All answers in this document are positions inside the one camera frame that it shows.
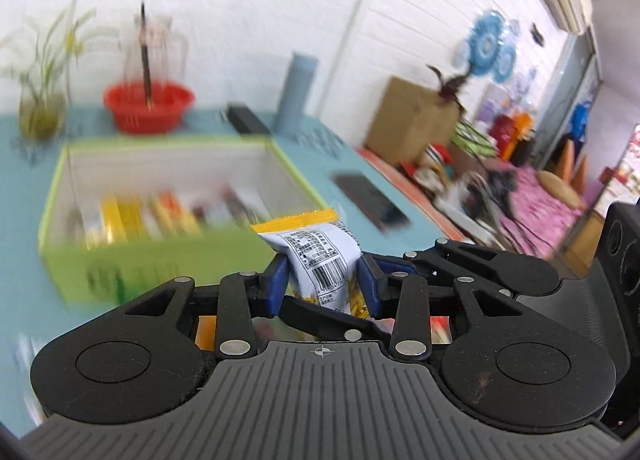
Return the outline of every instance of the smartphone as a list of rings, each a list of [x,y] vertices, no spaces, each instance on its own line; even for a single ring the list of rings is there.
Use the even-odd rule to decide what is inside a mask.
[[[334,175],[334,183],[381,231],[409,225],[406,215],[361,173]]]

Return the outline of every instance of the green storage box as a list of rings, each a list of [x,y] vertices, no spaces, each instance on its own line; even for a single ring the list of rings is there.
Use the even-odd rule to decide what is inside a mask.
[[[104,139],[63,148],[40,224],[40,255],[66,302],[122,303],[178,276],[197,285],[238,271],[262,271],[271,248],[249,227],[230,223],[197,235],[87,248],[78,208],[108,195],[189,191],[206,197],[231,186],[258,195],[270,217],[326,207],[267,137]]]

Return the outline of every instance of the blue table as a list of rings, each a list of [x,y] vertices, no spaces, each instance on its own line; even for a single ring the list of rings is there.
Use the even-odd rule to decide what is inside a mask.
[[[266,124],[273,116],[263,116]],[[70,112],[71,133],[82,136],[114,136],[111,116],[102,108],[78,109]],[[355,151],[334,139],[315,119],[303,124],[304,136],[298,144],[278,138],[277,142],[289,159],[318,191],[336,208],[366,251],[402,255],[411,249],[425,249],[442,236],[427,217],[396,190]],[[185,117],[176,133],[234,134],[218,111],[196,111]],[[0,119],[0,420],[13,433],[21,436],[33,429],[23,400],[26,376],[18,370],[14,359],[19,335],[43,341],[85,323],[111,307],[68,307],[58,297],[47,277],[37,251],[36,236],[40,216],[60,143],[52,145],[30,164],[15,149],[18,140],[15,117]],[[359,171],[371,180],[411,220],[407,227],[382,234],[345,197],[332,182],[332,175],[343,171]]]

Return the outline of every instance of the door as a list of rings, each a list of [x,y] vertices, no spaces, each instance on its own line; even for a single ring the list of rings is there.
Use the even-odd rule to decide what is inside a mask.
[[[572,114],[570,110],[574,106],[574,99],[589,66],[592,53],[593,47],[588,34],[579,36],[575,40],[556,92],[536,133],[533,155],[537,167],[545,166],[553,147],[562,136],[560,132],[564,131],[566,121]]]

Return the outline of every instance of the door frame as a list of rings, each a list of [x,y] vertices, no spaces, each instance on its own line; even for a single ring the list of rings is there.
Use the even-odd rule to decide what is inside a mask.
[[[543,169],[551,158],[551,154],[553,153],[558,141],[564,135],[564,131],[566,130],[569,121],[571,120],[571,116],[574,113],[575,107],[578,104],[578,98],[583,94],[585,87],[588,85],[586,82],[586,77],[590,74],[591,71],[596,69],[598,75],[598,82],[602,84],[602,67],[600,66],[600,57],[598,52],[598,46],[596,43],[596,37],[593,31],[593,28],[589,28],[587,30],[586,39],[587,43],[591,49],[591,57],[587,67],[584,70],[582,78],[580,79],[580,84],[578,85],[578,90],[575,93],[575,97],[572,100],[571,106],[564,114],[562,118],[562,122],[560,123],[560,129],[554,135],[551,144],[545,150],[542,158],[535,164],[536,169]],[[546,115],[549,113],[549,108],[551,106],[551,101],[556,95],[556,91],[558,90],[558,86],[560,84],[560,80],[562,76],[564,76],[564,70],[566,69],[567,64],[569,63],[569,58],[571,57],[572,52],[574,52],[575,43],[578,40],[578,36],[575,34],[570,34],[569,38],[567,38],[564,47],[562,48],[562,53],[560,58],[558,59],[558,64],[554,70],[554,76],[549,82],[549,85],[546,87],[545,91],[545,100],[543,101],[543,108],[540,108],[538,112],[544,112],[544,114],[540,117],[540,122],[536,124],[536,130],[538,130],[545,121]]]

